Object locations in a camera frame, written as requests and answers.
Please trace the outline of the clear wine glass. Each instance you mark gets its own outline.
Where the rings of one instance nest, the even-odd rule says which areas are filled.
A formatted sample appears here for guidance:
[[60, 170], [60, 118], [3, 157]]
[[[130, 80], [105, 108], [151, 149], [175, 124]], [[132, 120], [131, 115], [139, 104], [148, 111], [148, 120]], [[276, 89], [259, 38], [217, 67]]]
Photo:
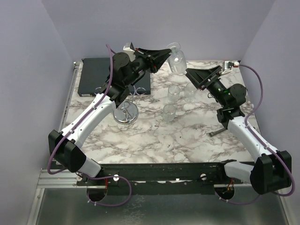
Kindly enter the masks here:
[[184, 74], [187, 69], [187, 63], [180, 44], [171, 43], [167, 46], [167, 48], [171, 49], [171, 55], [167, 60], [171, 72], [177, 75]]
[[180, 88], [176, 85], [171, 85], [168, 88], [167, 98], [169, 103], [176, 103], [180, 98]]
[[195, 97], [195, 93], [197, 91], [197, 88], [192, 84], [192, 83], [188, 83], [185, 86], [185, 90], [184, 90], [184, 99], [187, 102], [192, 102], [194, 97]]
[[163, 108], [163, 120], [170, 123], [174, 120], [176, 114], [176, 107], [172, 104], [167, 104]]

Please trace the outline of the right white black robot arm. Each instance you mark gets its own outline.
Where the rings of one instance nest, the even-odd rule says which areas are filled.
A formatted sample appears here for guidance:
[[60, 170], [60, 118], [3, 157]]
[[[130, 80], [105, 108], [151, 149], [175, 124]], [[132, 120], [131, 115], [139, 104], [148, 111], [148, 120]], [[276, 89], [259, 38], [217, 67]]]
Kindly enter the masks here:
[[278, 190], [290, 188], [283, 196], [291, 196], [295, 191], [292, 176], [292, 157], [286, 151], [279, 151], [264, 139], [248, 122], [241, 105], [246, 101], [247, 89], [240, 83], [225, 87], [220, 81], [222, 67], [210, 69], [187, 68], [186, 77], [198, 90], [208, 90], [221, 108], [217, 110], [217, 119], [247, 149], [254, 165], [229, 160], [221, 164], [216, 171], [218, 182], [225, 184], [232, 178], [252, 185], [256, 193], [275, 194]]

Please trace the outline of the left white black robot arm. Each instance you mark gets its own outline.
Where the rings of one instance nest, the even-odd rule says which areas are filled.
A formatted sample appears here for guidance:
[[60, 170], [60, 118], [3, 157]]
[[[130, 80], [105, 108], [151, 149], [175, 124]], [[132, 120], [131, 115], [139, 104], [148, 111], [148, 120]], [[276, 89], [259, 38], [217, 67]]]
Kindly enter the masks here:
[[157, 73], [170, 57], [171, 50], [130, 47], [128, 52], [110, 51], [109, 54], [110, 74], [92, 103], [69, 126], [48, 135], [50, 159], [47, 170], [51, 175], [55, 174], [51, 171], [55, 159], [64, 169], [84, 174], [93, 185], [103, 182], [101, 165], [88, 158], [81, 147], [95, 127], [127, 98], [129, 87], [141, 80], [146, 72]]

